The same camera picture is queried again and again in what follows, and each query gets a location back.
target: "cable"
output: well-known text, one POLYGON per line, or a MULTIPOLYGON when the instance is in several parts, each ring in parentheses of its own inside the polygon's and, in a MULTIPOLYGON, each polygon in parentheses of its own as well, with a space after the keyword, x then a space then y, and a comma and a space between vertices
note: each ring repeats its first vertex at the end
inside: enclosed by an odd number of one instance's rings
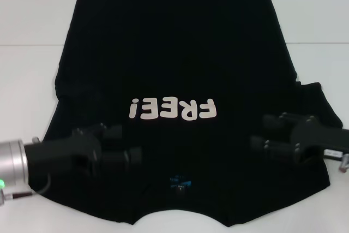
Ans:
POLYGON ((4 197, 5 197, 5 200, 11 200, 11 199, 19 199, 19 198, 24 198, 24 197, 33 196, 33 195, 43 195, 50 189, 50 187, 51 187, 51 175, 47 174, 47 184, 43 189, 36 192, 28 191, 28 192, 6 194, 4 197))

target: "silver metal cylinder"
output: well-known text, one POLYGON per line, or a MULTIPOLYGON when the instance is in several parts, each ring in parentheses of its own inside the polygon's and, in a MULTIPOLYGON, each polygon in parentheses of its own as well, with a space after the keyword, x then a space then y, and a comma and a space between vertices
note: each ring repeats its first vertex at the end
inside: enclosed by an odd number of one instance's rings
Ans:
POLYGON ((349 169, 349 154, 345 154, 342 157, 342 162, 340 163, 339 170, 342 173, 345 173, 347 172, 348 169, 349 169))
POLYGON ((0 180, 6 187, 28 183, 28 164, 22 140, 0 143, 0 180))

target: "black t-shirt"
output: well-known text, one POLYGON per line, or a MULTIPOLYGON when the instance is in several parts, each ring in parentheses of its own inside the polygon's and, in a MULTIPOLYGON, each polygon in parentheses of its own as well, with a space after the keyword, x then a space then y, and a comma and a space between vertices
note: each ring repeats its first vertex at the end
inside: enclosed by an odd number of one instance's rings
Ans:
POLYGON ((302 200, 329 185, 323 162, 299 168, 249 150, 266 113, 341 127, 320 84, 296 76, 270 0, 77 0, 45 140, 121 123, 144 161, 103 180, 55 176, 45 196, 117 222, 179 209, 227 226, 302 200))

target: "white table surface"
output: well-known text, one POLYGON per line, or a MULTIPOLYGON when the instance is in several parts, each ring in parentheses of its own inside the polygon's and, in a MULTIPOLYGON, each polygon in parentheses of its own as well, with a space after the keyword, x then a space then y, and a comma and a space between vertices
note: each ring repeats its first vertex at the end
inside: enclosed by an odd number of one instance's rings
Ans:
MULTIPOLYGON (((349 128, 349 1, 272 0, 302 83, 320 82, 349 128)), ((0 141, 42 138, 57 104, 54 79, 76 0, 0 0, 0 141)), ((0 207, 1 232, 349 232, 349 174, 326 161, 332 185, 306 200, 227 228, 165 211, 131 226, 94 218, 41 196, 0 207)))

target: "white lettering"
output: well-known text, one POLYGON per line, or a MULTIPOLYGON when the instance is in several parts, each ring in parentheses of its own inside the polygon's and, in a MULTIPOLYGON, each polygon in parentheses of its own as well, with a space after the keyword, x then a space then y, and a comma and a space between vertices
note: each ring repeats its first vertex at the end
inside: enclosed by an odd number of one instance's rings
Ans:
POLYGON ((156 98, 143 98, 143 102, 150 103, 142 105, 143 110, 150 110, 150 113, 141 114, 141 119, 143 120, 153 120, 159 117, 158 111, 158 100, 156 98))
POLYGON ((137 104, 135 104, 135 103, 138 103, 139 100, 138 100, 138 98, 134 98, 132 100, 132 102, 133 102, 133 104, 131 104, 131 107, 130 107, 130 115, 129 115, 129 117, 130 118, 135 118, 136 113, 137 113, 137 104))
POLYGON ((197 119, 197 104, 195 100, 190 101, 190 105, 184 101, 180 101, 179 104, 184 107, 182 111, 182 118, 187 121, 192 121, 197 119))
POLYGON ((207 99, 207 104, 201 104, 200 109, 208 109, 208 112, 200 112, 201 118, 211 118, 217 116, 216 106, 214 105, 213 99, 207 99))
POLYGON ((170 103, 163 103, 161 107, 164 109, 170 109, 170 111, 160 112, 160 117, 175 118, 178 117, 178 98, 176 97, 165 97, 163 101, 168 101, 170 103))

